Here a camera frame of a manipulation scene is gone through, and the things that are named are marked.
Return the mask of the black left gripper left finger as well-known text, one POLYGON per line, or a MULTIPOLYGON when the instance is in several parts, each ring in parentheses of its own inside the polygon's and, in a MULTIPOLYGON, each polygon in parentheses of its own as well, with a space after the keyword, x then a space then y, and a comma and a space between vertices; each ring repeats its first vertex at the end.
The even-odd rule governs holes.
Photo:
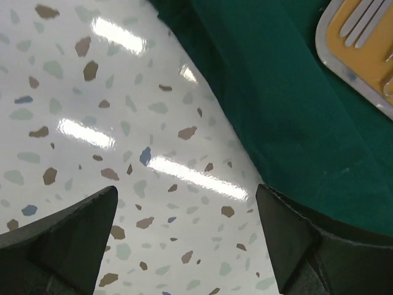
POLYGON ((93 294, 117 204, 108 186, 1 234, 1 294, 93 294))

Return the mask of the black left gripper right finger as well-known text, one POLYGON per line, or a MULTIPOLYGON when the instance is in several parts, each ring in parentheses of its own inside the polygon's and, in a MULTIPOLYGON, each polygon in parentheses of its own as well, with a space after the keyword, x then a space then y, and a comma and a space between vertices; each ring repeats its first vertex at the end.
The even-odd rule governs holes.
POLYGON ((392 294, 392 237, 332 219, 265 184, 255 197, 280 294, 392 294))

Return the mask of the dark green surgical cloth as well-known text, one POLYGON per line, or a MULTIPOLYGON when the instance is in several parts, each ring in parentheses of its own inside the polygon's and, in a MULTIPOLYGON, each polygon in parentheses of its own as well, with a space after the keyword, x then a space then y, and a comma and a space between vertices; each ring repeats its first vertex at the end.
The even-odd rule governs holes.
POLYGON ((318 59, 327 1, 154 1, 263 181, 392 234, 392 121, 318 59))

